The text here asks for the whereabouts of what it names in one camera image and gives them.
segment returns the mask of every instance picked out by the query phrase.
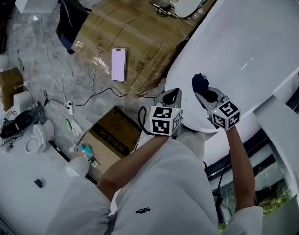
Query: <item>white cable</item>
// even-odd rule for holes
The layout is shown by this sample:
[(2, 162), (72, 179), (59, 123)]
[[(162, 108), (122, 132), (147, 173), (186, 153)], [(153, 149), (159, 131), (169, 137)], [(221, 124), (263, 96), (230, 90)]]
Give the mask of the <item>white cable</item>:
[(45, 29), (44, 29), (44, 31), (45, 31), (46, 35), (48, 36), (48, 38), (49, 38), (50, 44), (51, 44), (52, 48), (54, 49), (56, 56), (58, 56), (58, 57), (60, 57), (62, 60), (64, 60), (64, 62), (67, 64), (67, 66), (68, 66), (69, 69), (71, 70), (71, 74), (72, 74), (72, 86), (71, 86), (68, 90), (64, 90), (65, 92), (69, 92), (69, 91), (74, 87), (74, 74), (73, 74), (73, 69), (72, 69), (71, 66), (68, 64), (68, 62), (66, 61), (66, 59), (64, 59), (62, 56), (60, 56), (60, 55), (57, 53), (56, 48), (55, 48), (55, 46), (53, 45), (50, 36), (48, 35), (48, 33), (46, 32)]
[(65, 102), (66, 102), (66, 101), (67, 101), (66, 95), (63, 93), (63, 91), (61, 90), (61, 88), (60, 88), (60, 86), (59, 86), (59, 84), (58, 84), (58, 82), (57, 82), (57, 79), (56, 79), (56, 76), (55, 76), (55, 72), (54, 72), (54, 70), (53, 70), (53, 66), (52, 66), (52, 63), (51, 63), (50, 58), (49, 58), (48, 49), (47, 49), (47, 37), (46, 37), (46, 35), (45, 35), (45, 29), (44, 29), (44, 27), (43, 27), (43, 23), (42, 23), (42, 16), (41, 16), (41, 20), (40, 20), (40, 21), (41, 21), (41, 26), (42, 26), (42, 33), (43, 33), (43, 35), (44, 35), (44, 37), (45, 37), (45, 49), (46, 49), (47, 59), (48, 59), (49, 64), (50, 64), (50, 66), (51, 66), (52, 75), (54, 76), (56, 85), (57, 85), (59, 91), (61, 92), (61, 94), (63, 95), (64, 100), (65, 100)]
[(95, 68), (95, 72), (94, 72), (94, 76), (93, 76), (93, 78), (92, 78), (92, 86), (91, 86), (91, 88), (90, 88), (89, 90), (85, 91), (84, 93), (81, 93), (81, 94), (75, 94), (74, 96), (70, 97), (69, 100), (72, 99), (72, 98), (74, 98), (75, 96), (78, 96), (78, 95), (84, 95), (85, 93), (90, 92), (90, 91), (93, 89), (93, 87), (94, 87), (95, 75), (96, 75), (96, 67), (94, 66), (94, 68)]
[(46, 35), (47, 35), (48, 38), (49, 38), (50, 44), (51, 44), (52, 48), (54, 49), (56, 56), (58, 56), (58, 57), (60, 57), (62, 60), (64, 60), (64, 62), (65, 62), (66, 65), (68, 66), (68, 68), (71, 70), (71, 74), (72, 74), (72, 86), (70, 86), (70, 88), (69, 88), (68, 90), (64, 90), (64, 89), (63, 89), (63, 91), (65, 91), (65, 92), (69, 92), (69, 91), (74, 87), (74, 74), (73, 74), (73, 69), (72, 69), (71, 66), (68, 64), (68, 62), (66, 61), (66, 59), (63, 58), (62, 56), (60, 56), (60, 55), (57, 53), (57, 50), (56, 50), (55, 46), (53, 45), (53, 43), (52, 43), (52, 41), (51, 41), (51, 38), (50, 38), (49, 34), (46, 32), (46, 30), (45, 30), (45, 28), (44, 28), (44, 26), (43, 26), (42, 15), (41, 15), (41, 18), (40, 18), (40, 22), (41, 22), (42, 32), (43, 32), (43, 35), (44, 35), (44, 37), (45, 37), (45, 45), (46, 45), (47, 58), (48, 58), (48, 60), (49, 60), (49, 63), (50, 63), (50, 65), (51, 65), (52, 70), (53, 70), (53, 66), (52, 66), (52, 63), (51, 63), (51, 61), (50, 61), (50, 59), (49, 59), (49, 56), (48, 56), (48, 50), (47, 50), (47, 37), (46, 37)]

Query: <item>small cardboard box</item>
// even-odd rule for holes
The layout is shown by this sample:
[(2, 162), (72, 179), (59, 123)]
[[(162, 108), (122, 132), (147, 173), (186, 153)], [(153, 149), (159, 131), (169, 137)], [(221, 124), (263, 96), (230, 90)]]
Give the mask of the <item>small cardboard box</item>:
[(107, 112), (80, 141), (89, 145), (104, 173), (111, 165), (132, 152), (139, 140), (141, 128), (117, 106)]
[(17, 90), (14, 87), (23, 83), (23, 77), (17, 67), (0, 73), (0, 91), (5, 111), (8, 111), (13, 106), (13, 96), (23, 91), (22, 87), (19, 87)]

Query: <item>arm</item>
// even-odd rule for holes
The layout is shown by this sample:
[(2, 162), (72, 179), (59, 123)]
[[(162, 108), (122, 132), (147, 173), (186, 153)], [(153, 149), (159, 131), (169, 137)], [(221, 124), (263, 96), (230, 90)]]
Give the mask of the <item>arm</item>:
[(232, 171), (236, 196), (236, 212), (254, 206), (255, 180), (252, 165), (236, 127), (226, 131), (231, 152)]
[(111, 201), (143, 165), (164, 145), (169, 136), (156, 136), (142, 147), (114, 163), (98, 181), (97, 188)]

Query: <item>white shirt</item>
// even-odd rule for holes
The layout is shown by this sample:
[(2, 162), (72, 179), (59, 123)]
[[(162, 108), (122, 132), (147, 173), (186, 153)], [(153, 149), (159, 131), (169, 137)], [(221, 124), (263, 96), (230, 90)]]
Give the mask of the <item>white shirt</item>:
[[(75, 178), (48, 235), (217, 235), (218, 219), (200, 161), (169, 139), (121, 190), (118, 209), (84, 179)], [(224, 235), (259, 235), (263, 209), (249, 207), (229, 221)]]

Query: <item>white sleeve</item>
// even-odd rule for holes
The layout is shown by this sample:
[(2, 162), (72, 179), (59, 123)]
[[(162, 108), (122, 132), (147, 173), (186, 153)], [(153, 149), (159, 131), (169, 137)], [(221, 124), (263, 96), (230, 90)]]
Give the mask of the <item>white sleeve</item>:
[(222, 235), (260, 235), (263, 209), (258, 206), (239, 210), (230, 220)]
[(109, 199), (92, 183), (74, 177), (47, 235), (103, 235), (108, 228)]

